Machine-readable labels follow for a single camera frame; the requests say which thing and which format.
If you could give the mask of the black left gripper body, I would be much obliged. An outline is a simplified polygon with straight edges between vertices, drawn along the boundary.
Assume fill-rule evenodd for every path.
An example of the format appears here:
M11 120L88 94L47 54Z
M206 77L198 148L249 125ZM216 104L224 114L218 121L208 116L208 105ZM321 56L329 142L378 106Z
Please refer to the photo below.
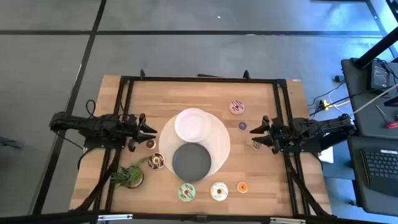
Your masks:
M136 144L138 143L139 130L137 126L137 118L133 114L122 114L121 115L121 138L130 152L136 150Z

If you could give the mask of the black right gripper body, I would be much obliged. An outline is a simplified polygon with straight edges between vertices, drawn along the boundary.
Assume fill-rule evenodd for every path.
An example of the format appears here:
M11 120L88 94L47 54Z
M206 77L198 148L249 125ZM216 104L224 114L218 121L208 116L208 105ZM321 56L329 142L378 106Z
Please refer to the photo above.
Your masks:
M272 118L272 124L268 133L271 138L271 150L273 154L285 151L292 152L291 147L294 146L294 137L290 128L280 118Z

